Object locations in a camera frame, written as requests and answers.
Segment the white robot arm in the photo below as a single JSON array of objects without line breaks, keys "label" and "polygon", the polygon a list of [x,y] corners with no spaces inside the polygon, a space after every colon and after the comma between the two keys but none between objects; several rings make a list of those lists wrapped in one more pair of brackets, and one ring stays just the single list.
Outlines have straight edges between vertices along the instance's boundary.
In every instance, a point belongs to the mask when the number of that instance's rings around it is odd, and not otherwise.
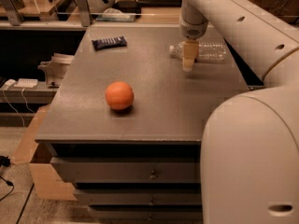
[{"label": "white robot arm", "polygon": [[183,0],[263,81],[223,102],[203,132],[203,224],[299,224],[298,31],[248,0]]}]

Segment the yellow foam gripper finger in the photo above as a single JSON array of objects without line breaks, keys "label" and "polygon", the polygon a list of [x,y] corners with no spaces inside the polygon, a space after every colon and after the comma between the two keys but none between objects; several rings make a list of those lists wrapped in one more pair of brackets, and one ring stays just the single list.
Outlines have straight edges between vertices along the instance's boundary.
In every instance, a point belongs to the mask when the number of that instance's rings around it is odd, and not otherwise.
[{"label": "yellow foam gripper finger", "polygon": [[182,43],[182,66],[185,72],[192,71],[198,50],[197,40],[186,40]]}]

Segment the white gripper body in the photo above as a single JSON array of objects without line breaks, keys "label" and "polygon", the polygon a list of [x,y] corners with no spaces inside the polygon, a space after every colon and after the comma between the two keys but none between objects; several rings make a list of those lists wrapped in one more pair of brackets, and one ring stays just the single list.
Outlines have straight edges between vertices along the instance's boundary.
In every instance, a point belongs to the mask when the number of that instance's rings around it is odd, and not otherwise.
[{"label": "white gripper body", "polygon": [[187,0],[183,0],[179,17],[181,35],[196,40],[205,34],[207,25],[207,18]]}]

